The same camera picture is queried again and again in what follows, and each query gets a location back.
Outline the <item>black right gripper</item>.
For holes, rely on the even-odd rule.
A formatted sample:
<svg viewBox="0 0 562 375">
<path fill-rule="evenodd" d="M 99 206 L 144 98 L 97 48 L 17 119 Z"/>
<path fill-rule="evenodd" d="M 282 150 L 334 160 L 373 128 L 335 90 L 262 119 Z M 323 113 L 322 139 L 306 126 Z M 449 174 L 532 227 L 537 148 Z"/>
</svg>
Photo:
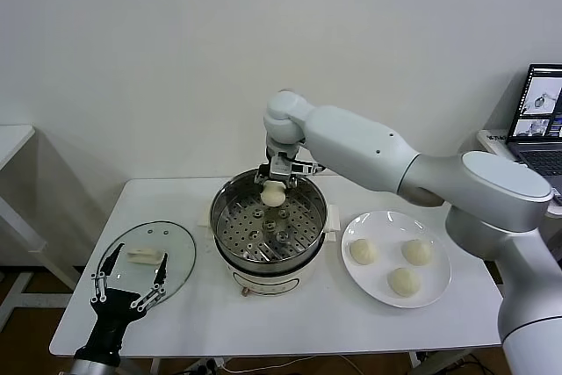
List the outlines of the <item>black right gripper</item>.
<svg viewBox="0 0 562 375">
<path fill-rule="evenodd" d="M 278 158 L 286 161 L 294 161 L 296 159 L 296 155 L 290 155 L 286 152 L 276 152 L 272 155 L 271 158 Z M 270 165 L 268 163 L 260 164 L 256 175 L 255 175 L 255 183 L 263 185 L 269 179 L 270 176 Z M 296 188 L 298 185 L 299 174 L 292 172 L 290 176 L 286 180 L 286 187 L 288 189 Z"/>
</svg>

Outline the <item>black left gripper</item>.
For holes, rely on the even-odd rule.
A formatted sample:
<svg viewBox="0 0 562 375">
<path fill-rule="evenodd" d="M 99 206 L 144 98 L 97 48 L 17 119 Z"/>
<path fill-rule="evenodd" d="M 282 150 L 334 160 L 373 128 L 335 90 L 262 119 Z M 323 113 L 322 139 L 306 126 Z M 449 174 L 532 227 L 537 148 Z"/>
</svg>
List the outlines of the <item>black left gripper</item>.
<svg viewBox="0 0 562 375">
<path fill-rule="evenodd" d="M 137 292 L 107 288 L 107 278 L 112 274 L 122 248 L 123 244 L 120 243 L 102 259 L 97 271 L 90 274 L 93 286 L 90 303 L 97 320 L 87 343 L 76 351 L 74 359 L 118 367 L 119 351 L 127 326 L 143 318 L 145 311 L 166 296 L 164 284 L 167 277 L 167 253 L 163 255 L 153 285 L 146 293 L 140 295 Z"/>
</svg>

